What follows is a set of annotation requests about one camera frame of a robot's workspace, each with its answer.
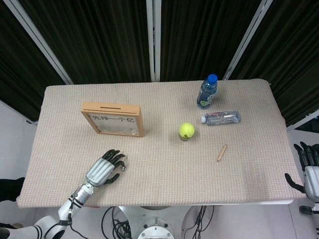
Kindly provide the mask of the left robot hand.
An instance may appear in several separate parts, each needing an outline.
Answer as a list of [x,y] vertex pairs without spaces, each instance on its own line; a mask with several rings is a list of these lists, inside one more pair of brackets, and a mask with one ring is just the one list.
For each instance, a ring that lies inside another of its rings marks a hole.
[[87,182],[93,187],[114,183],[119,178],[120,174],[116,173],[112,177],[111,174],[119,166],[124,169],[126,168],[124,161],[121,160],[124,157],[125,155],[121,154],[119,150],[108,150],[87,172]]

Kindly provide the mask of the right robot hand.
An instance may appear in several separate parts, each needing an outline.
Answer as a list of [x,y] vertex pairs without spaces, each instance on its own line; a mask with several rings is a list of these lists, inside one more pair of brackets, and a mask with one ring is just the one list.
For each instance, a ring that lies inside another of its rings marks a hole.
[[300,146],[294,144],[300,165],[302,167],[304,185],[296,184],[288,173],[285,173],[287,183],[299,192],[306,194],[314,203],[319,202],[319,145],[307,145],[300,142]]

